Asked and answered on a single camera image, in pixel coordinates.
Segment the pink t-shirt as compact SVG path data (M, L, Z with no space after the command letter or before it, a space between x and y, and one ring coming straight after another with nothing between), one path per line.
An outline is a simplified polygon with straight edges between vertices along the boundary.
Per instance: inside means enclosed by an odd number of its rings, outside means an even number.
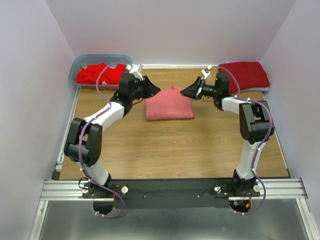
M171 86L145 100L148 121L193 119L195 113L190 98L183 96L183 87Z

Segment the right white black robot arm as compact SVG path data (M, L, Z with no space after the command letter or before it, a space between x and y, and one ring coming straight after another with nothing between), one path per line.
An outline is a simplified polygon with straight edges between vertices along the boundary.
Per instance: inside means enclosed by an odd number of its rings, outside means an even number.
M241 196L252 190L256 184L256 168L262 149L275 131L272 115L265 100L256 101L231 95L230 78L227 73L218 72L214 85L207 84L208 77L209 74L199 76L180 93L194 100L200 100L202 97L212 98L217 109L239 116L239 131L244 142L240 162L230 183L230 191L236 196Z

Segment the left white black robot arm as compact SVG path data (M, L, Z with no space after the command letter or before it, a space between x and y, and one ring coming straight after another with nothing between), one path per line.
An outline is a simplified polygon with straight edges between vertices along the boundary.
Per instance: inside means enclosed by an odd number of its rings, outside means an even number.
M138 78L132 73L124 73L105 107L89 117L76 117L71 121L64 155L80 166L80 171L94 185L93 191L99 197L115 193L111 189L112 177L100 161L103 132L129 113L133 101L151 98L160 91L147 76Z

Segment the bright red crumpled t-shirts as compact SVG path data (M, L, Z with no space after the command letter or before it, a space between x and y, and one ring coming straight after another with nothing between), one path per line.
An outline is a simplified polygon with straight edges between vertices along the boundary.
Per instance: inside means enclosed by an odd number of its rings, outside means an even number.
M75 78L75 82L81 85L95 85L98 76L107 67L105 63L89 64L86 68L81 67L80 72ZM122 74L125 72L126 65L117 64L108 67L100 76L99 85L118 85Z

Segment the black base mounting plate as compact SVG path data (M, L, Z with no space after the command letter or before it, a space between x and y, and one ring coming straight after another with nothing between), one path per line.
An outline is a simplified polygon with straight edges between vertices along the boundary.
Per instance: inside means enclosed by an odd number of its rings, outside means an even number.
M229 208L259 197L256 183L238 187L232 178L114 179L111 191L91 182L79 182L85 199L99 210Z

